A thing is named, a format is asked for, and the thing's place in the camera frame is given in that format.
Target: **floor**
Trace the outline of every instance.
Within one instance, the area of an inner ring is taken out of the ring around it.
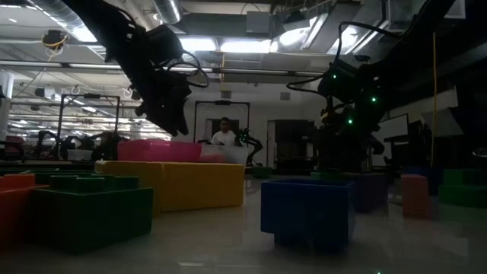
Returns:
[[[247,181],[240,208],[164,214],[152,233],[83,256],[34,246],[0,255],[0,273],[486,273],[487,211],[439,205],[438,220],[401,208],[357,215],[342,255],[274,245],[260,232],[260,182]]]

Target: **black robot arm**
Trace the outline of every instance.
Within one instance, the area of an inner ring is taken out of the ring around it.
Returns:
[[[105,1],[63,0],[84,22],[101,45],[107,48],[106,62],[116,60],[132,82],[131,88],[143,99],[136,110],[147,120],[160,126],[171,135],[178,131],[188,133],[183,107],[191,93],[189,85],[199,87],[206,84],[190,83],[186,75],[172,72],[176,64],[197,65],[179,62],[169,65],[171,60],[180,59],[184,53],[176,34],[166,25],[146,31],[137,25],[126,11]]]

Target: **orange box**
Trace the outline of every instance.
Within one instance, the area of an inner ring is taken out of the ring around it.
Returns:
[[[401,191],[403,193],[404,217],[431,218],[431,200],[427,177],[402,174]]]
[[[33,174],[0,177],[0,250],[21,237],[30,191],[46,187],[35,182]]]

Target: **person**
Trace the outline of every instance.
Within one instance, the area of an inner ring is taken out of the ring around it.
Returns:
[[[222,117],[220,119],[220,131],[216,132],[212,138],[213,145],[235,145],[235,133],[230,130],[230,119]]]

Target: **pink box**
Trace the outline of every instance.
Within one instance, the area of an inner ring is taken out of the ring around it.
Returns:
[[[162,140],[134,140],[118,144],[119,161],[198,162],[201,145]]]

